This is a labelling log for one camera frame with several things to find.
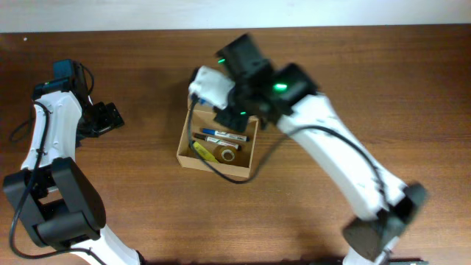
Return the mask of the yellow highlighter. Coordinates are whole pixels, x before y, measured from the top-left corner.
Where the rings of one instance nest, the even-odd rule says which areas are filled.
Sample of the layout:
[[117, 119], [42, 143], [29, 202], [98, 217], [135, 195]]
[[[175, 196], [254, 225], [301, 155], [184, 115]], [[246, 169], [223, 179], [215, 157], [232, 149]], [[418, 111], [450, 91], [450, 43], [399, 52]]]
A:
[[189, 147], [197, 158], [202, 158], [208, 162], [219, 163], [216, 157], [198, 141], [192, 141]]

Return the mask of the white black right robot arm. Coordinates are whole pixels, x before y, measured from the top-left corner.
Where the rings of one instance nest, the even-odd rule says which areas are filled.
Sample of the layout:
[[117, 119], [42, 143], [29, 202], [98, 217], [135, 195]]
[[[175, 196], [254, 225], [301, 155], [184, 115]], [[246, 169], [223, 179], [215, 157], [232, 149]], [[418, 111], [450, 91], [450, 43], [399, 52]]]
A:
[[297, 64], [276, 69], [250, 35], [216, 53], [235, 86], [231, 109], [274, 124], [330, 176], [355, 218], [343, 228], [344, 264], [388, 264], [399, 238], [428, 197], [385, 169], [347, 129], [327, 96]]

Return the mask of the yellow tape roll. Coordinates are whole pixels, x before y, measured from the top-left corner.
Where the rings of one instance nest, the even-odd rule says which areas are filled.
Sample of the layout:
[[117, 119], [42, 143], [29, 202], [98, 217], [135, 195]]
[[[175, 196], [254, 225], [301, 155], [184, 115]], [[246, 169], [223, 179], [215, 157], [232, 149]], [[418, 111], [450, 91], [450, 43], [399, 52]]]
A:
[[217, 146], [213, 152], [220, 163], [236, 165], [240, 158], [238, 150], [231, 146]]

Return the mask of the blue whiteboard marker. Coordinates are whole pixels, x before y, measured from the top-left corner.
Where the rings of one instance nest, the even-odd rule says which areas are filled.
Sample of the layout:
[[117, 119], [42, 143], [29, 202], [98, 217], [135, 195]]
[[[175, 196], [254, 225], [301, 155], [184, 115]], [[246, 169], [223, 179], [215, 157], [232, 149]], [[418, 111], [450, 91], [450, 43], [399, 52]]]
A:
[[233, 139], [237, 141], [249, 142], [250, 140], [249, 136], [238, 135], [231, 132], [222, 132], [222, 131], [208, 129], [208, 128], [202, 128], [201, 132], [204, 134], [213, 135], [213, 136], [222, 137], [222, 138], [229, 138], [229, 139]]

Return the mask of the brown cardboard box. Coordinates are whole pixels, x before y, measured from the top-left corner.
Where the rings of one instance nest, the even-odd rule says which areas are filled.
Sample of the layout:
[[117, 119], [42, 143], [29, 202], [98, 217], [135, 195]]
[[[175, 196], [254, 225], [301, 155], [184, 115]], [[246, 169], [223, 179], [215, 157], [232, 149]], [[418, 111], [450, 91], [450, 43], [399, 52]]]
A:
[[184, 123], [180, 143], [177, 149], [177, 159], [184, 168], [210, 171], [191, 150], [195, 145], [207, 153], [206, 162], [228, 177], [236, 180], [249, 179], [252, 171], [252, 158], [258, 131], [258, 120], [250, 117], [247, 128], [240, 135], [248, 138], [247, 141], [223, 138], [207, 134], [204, 129], [215, 130], [222, 133], [234, 131], [217, 124], [214, 121], [216, 114], [211, 107], [196, 105], [193, 111], [188, 111]]

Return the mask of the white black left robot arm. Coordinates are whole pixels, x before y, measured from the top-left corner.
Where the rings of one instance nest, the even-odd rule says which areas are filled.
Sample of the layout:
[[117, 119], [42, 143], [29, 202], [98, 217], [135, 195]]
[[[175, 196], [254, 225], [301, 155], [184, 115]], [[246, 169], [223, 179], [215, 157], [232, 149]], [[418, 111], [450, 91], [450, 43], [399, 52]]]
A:
[[113, 103], [92, 101], [94, 77], [83, 64], [59, 60], [53, 72], [33, 89], [30, 148], [20, 171], [2, 185], [15, 210], [10, 249], [29, 260], [71, 253], [89, 264], [145, 264], [109, 228], [102, 198], [75, 162], [81, 140], [124, 120]]

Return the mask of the black whiteboard marker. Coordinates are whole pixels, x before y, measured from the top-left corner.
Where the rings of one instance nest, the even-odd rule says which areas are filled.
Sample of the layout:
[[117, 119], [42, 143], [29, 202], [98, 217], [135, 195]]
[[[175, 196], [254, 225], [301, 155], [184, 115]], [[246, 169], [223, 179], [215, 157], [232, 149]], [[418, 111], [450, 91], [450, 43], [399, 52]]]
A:
[[211, 142], [213, 144], [218, 144], [220, 146], [231, 146], [231, 147], [235, 148], [236, 150], [241, 150], [242, 149], [242, 147], [239, 144], [235, 144], [235, 143], [232, 143], [232, 142], [229, 142], [229, 141], [225, 141], [225, 140], [222, 140], [222, 139], [214, 138], [214, 137], [199, 134], [199, 133], [194, 133], [193, 137], [195, 137], [197, 139], [200, 139], [200, 140], [203, 140], [203, 141]]

